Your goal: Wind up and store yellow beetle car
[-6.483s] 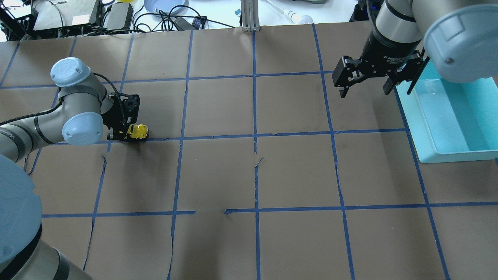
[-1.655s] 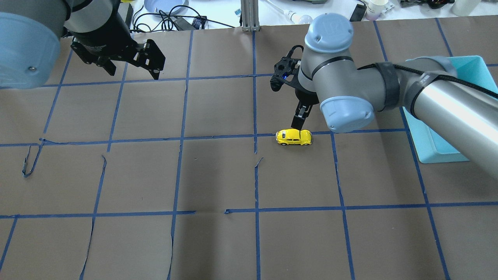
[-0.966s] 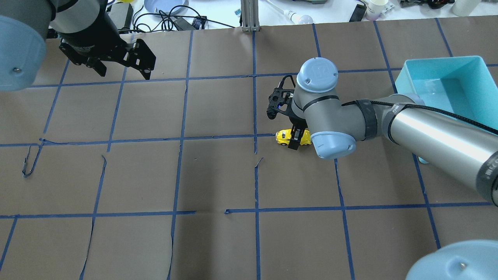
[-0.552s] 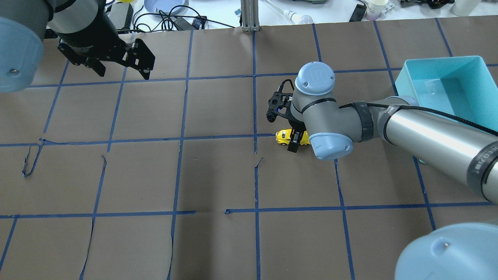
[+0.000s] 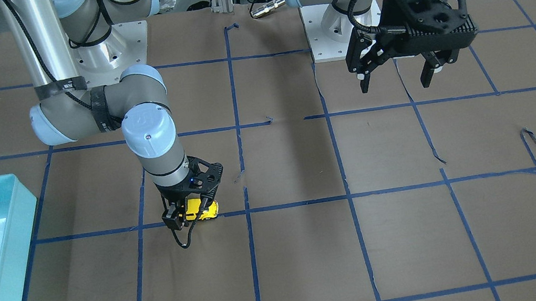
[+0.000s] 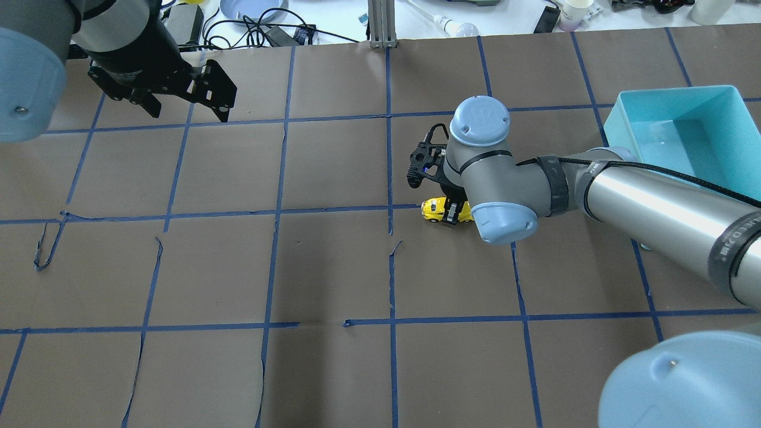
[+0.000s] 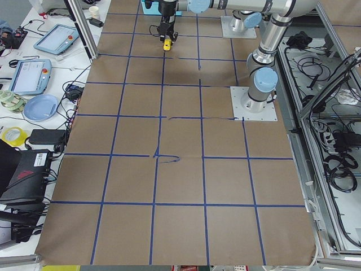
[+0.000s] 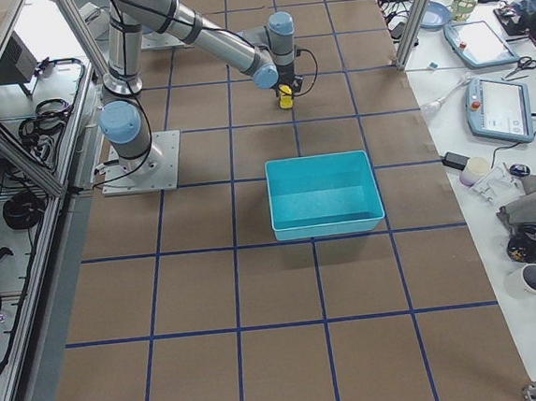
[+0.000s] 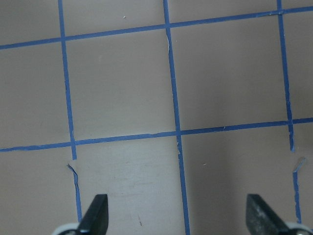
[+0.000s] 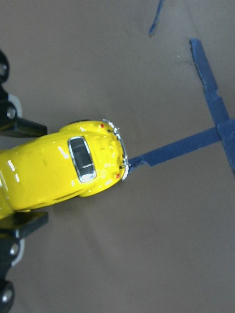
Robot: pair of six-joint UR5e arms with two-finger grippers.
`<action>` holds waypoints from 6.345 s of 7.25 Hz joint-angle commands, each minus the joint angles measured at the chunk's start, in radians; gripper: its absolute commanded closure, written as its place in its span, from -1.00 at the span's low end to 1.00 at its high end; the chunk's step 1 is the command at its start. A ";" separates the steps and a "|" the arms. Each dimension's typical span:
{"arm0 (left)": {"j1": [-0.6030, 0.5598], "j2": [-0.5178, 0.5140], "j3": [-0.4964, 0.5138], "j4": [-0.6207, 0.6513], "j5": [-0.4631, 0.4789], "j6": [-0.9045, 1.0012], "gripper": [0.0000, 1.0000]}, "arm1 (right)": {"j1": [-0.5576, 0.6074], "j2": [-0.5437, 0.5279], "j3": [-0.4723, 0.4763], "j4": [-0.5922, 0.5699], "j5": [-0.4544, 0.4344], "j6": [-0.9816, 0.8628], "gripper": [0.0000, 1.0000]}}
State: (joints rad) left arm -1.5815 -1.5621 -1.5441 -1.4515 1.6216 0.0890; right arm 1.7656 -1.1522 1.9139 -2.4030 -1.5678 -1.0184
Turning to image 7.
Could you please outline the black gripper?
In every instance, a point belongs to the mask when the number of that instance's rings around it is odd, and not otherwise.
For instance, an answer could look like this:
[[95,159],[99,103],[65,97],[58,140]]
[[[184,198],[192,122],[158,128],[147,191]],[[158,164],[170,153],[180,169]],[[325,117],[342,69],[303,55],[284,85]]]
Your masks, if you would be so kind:
[[169,37],[172,42],[177,40],[178,32],[174,31],[175,18],[175,15],[161,17],[160,25],[157,27],[161,42],[164,42],[167,37]]

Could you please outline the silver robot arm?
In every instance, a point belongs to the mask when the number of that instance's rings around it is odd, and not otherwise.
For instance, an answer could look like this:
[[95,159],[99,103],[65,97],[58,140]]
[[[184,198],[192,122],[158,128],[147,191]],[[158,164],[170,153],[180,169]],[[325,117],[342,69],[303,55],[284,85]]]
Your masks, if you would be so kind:
[[177,11],[200,14],[209,8],[232,9],[270,14],[270,21],[262,35],[259,47],[247,59],[250,87],[241,98],[242,107],[250,113],[262,112],[267,99],[278,83],[278,75],[271,68],[274,56],[292,19],[310,12],[318,1],[158,1],[161,14],[157,31],[161,41],[169,37],[173,42],[178,33],[174,31]]
[[230,27],[233,32],[241,33],[259,25],[262,14],[254,11],[233,10]]

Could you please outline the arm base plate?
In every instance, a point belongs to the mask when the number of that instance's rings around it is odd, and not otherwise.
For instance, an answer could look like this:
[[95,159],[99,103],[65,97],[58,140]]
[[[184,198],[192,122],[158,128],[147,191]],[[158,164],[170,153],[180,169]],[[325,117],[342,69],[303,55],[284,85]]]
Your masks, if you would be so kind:
[[248,19],[236,19],[233,16],[221,16],[221,26],[224,38],[256,39],[254,23]]
[[248,89],[248,87],[230,87],[234,119],[239,121],[277,121],[271,94],[266,101],[256,102],[249,97]]

